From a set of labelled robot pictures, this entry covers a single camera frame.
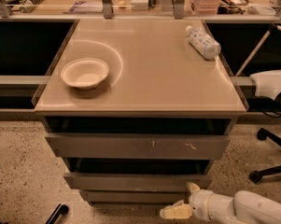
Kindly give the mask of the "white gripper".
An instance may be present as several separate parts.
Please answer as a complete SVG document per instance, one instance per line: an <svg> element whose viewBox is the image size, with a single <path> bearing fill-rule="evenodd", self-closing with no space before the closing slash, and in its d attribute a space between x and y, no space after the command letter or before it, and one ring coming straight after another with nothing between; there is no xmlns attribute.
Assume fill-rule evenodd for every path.
<svg viewBox="0 0 281 224"><path fill-rule="evenodd" d="M160 210L163 219L188 219L193 215L200 221L209 222L208 202L213 192L200 187L192 182L186 184L190 192L189 204L178 201Z"/></svg>

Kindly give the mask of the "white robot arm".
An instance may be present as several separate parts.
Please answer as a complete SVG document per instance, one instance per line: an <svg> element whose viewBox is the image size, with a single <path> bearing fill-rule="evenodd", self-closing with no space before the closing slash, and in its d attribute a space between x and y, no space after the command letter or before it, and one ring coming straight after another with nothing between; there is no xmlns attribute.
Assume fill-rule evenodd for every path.
<svg viewBox="0 0 281 224"><path fill-rule="evenodd" d="M237 191L233 197L201 189L189 182L189 202L183 200L164 207L163 219L189 219L210 224L281 224L281 203L250 191Z"/></svg>

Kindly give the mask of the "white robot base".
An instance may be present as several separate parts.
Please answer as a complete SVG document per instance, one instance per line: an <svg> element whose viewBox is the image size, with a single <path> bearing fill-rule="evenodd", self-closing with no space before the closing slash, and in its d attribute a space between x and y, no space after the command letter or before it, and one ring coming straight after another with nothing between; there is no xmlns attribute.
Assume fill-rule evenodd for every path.
<svg viewBox="0 0 281 224"><path fill-rule="evenodd" d="M274 100L281 93L281 70L258 72L250 76L256 86L257 97Z"/></svg>

